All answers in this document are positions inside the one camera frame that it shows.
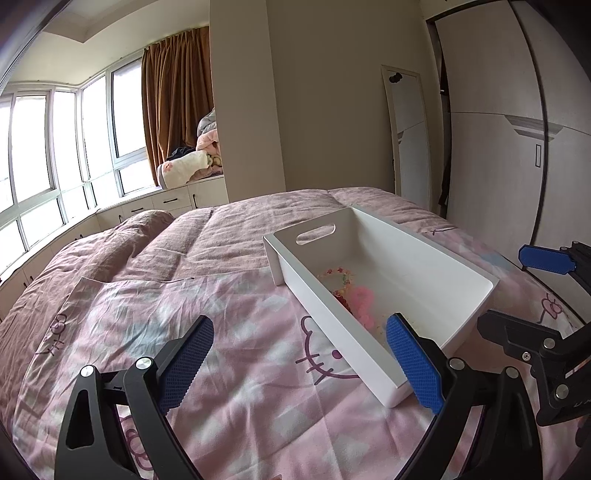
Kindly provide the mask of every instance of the stuffed toy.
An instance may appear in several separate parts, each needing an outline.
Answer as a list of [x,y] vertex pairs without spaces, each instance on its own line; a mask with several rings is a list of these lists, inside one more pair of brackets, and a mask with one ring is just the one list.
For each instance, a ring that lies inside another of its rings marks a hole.
[[197,170],[208,168],[213,158],[205,150],[196,150],[187,155],[167,160],[158,166],[158,183],[167,189],[175,189],[185,185]]

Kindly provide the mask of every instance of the sliding wardrobe door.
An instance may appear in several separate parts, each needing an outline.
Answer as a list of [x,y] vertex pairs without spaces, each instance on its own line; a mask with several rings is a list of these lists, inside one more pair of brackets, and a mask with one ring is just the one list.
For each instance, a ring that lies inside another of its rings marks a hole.
[[[591,81],[554,27],[528,3],[514,7],[530,39],[548,115],[548,172],[535,244],[591,245]],[[531,270],[587,322],[591,297],[570,276]]]
[[515,117],[452,113],[448,218],[513,263],[530,242],[542,181],[543,142]]
[[534,64],[508,1],[470,7],[435,25],[452,113],[500,113],[542,120]]
[[540,88],[509,2],[436,21],[452,112],[447,218],[512,262],[529,244],[540,202]]

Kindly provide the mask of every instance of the bed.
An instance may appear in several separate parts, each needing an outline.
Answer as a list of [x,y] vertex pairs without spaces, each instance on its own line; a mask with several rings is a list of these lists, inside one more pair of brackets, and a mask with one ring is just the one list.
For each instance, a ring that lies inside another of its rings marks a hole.
[[[0,420],[39,478],[53,478],[61,418],[79,369],[88,363],[101,371],[127,368],[181,336],[200,313],[214,321],[216,339],[168,421],[205,478],[395,477],[430,411],[413,395],[393,409],[378,402],[289,289],[273,285],[261,240],[349,205],[428,235],[497,276],[492,307],[563,336],[577,328],[548,291],[504,257],[378,189],[280,193],[176,220],[143,212],[65,247],[0,325]],[[474,331],[457,354],[476,369],[518,368],[537,410],[529,369],[500,347]],[[314,366],[320,359],[323,369]],[[450,478],[467,454],[476,414]],[[123,408],[119,415],[142,476],[153,478],[132,419]],[[540,429],[545,479],[558,478],[574,458],[576,429],[576,421]]]

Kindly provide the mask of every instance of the white plastic bin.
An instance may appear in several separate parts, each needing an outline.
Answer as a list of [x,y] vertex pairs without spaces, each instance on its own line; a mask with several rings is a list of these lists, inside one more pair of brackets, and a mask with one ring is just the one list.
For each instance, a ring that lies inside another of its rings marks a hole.
[[356,286],[374,292],[371,314],[377,324],[385,328],[387,318],[400,312],[447,356],[467,338],[498,283],[426,237],[360,207],[299,223],[263,240],[275,285],[290,288],[386,407],[406,398],[410,384],[385,339],[368,332],[318,276],[329,268],[353,272]]

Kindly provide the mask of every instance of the window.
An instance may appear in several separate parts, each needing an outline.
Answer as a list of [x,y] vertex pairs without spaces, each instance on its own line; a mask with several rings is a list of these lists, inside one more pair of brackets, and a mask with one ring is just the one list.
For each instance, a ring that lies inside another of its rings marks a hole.
[[36,244],[64,224],[57,200],[47,202],[22,216],[22,229],[29,245]]
[[0,212],[12,206],[12,191],[8,170],[8,127],[10,125],[10,100],[0,100]]
[[0,275],[89,208],[154,185],[141,53],[80,87],[8,85],[0,98]]
[[84,194],[84,187],[61,193],[61,201],[64,203],[68,220],[81,217],[88,212],[88,203]]
[[110,205],[119,199],[117,184],[113,173],[108,173],[92,182],[97,205]]
[[121,185],[123,185],[123,191],[126,194],[154,184],[148,160],[142,160],[122,168],[120,174]]
[[117,157],[145,148],[141,61],[113,73],[113,117]]
[[90,178],[111,170],[107,127],[106,78],[102,76],[82,90],[82,130]]
[[25,252],[16,222],[9,223],[0,230],[0,245],[0,272],[3,272]]
[[82,185],[76,145],[76,94],[56,92],[53,98],[53,150],[62,190]]
[[50,188],[45,95],[17,96],[12,113],[12,171],[19,202]]

